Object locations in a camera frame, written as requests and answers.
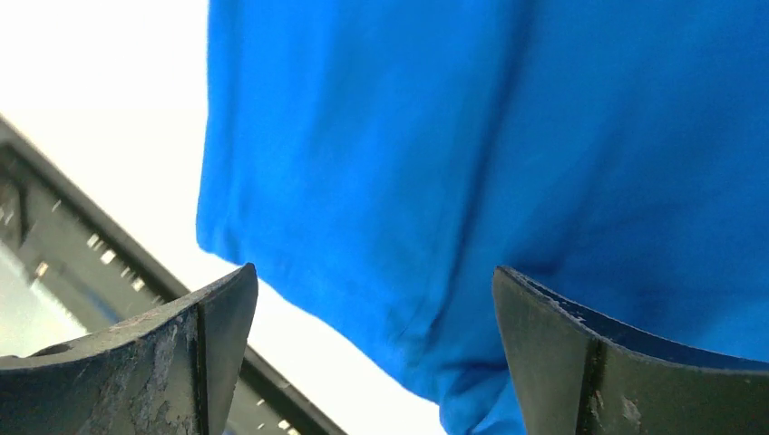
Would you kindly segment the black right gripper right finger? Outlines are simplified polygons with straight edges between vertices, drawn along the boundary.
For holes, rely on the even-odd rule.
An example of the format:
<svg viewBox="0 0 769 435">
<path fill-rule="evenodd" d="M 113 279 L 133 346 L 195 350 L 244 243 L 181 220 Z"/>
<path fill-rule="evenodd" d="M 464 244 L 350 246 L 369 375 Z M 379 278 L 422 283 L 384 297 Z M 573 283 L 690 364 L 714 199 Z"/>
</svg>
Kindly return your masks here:
<svg viewBox="0 0 769 435">
<path fill-rule="evenodd" d="M 768 431 L 765 362 L 647 333 L 507 266 L 492 292 L 529 434 Z"/>
</svg>

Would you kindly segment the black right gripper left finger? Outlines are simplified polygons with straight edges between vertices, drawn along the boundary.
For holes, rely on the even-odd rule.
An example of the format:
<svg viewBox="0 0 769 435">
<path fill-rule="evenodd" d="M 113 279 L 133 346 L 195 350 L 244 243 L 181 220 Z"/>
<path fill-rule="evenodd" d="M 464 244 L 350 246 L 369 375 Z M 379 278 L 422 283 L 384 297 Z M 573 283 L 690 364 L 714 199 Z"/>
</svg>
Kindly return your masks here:
<svg viewBox="0 0 769 435">
<path fill-rule="evenodd" d="M 1 360 L 4 434 L 220 434 L 258 299 L 253 265 L 108 329 Z"/>
</svg>

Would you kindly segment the blue printed t shirt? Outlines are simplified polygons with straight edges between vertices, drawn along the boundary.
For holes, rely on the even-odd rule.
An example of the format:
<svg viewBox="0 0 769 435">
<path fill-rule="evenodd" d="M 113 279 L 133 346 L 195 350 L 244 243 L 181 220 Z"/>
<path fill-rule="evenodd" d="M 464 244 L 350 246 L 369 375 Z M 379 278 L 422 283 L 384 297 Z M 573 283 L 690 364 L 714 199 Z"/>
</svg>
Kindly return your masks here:
<svg viewBox="0 0 769 435">
<path fill-rule="evenodd" d="M 448 433 L 524 431 L 497 266 L 767 358 L 765 1 L 213 1 L 208 30 L 200 247 Z"/>
</svg>

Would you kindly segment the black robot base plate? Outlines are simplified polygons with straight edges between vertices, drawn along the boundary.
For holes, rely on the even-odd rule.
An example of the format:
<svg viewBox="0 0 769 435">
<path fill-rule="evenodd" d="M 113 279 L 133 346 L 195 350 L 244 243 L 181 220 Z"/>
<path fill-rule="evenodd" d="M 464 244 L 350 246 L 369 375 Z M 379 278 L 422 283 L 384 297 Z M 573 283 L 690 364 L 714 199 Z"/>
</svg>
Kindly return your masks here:
<svg viewBox="0 0 769 435">
<path fill-rule="evenodd" d="M 193 292 L 2 124 L 1 360 L 108 329 Z M 220 434 L 339 432 L 247 344 Z"/>
</svg>

